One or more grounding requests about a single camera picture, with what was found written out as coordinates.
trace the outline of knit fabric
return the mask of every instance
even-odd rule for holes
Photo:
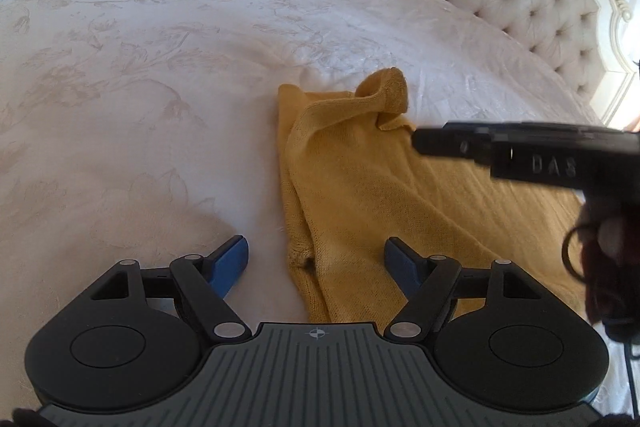
[[[312,322],[388,324],[406,302],[383,266],[391,236],[466,267],[511,259],[582,312],[584,290],[560,257],[574,194],[418,155],[401,71],[378,71],[355,93],[283,85],[278,103],[288,264]],[[481,303],[462,301],[459,312]]]

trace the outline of white floral bed cover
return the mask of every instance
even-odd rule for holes
[[[443,0],[1,1],[0,417],[37,404],[30,336],[120,259],[165,266],[241,233],[229,304],[254,328],[304,321],[276,91],[354,89],[388,66],[418,124],[596,122],[540,58]]]

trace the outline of mustard yellow garment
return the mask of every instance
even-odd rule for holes
[[[312,322],[393,318],[406,301],[383,266],[390,236],[467,267],[512,259],[582,311],[583,291],[560,259],[578,213],[573,193],[417,155],[401,71],[378,71],[355,93],[283,85],[278,101],[288,263]]]

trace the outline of floral pattern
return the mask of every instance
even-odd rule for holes
[[[286,271],[276,91],[398,66],[417,123],[595,122],[541,59],[442,0],[0,2],[0,417],[36,405],[31,335],[118,259],[244,234],[229,302],[302,321]]]

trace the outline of gray gripper base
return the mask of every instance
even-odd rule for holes
[[[144,409],[102,415],[49,405],[60,427],[582,427],[588,405],[521,415],[457,393],[417,346],[388,343],[370,324],[264,324],[213,349],[187,386]]]

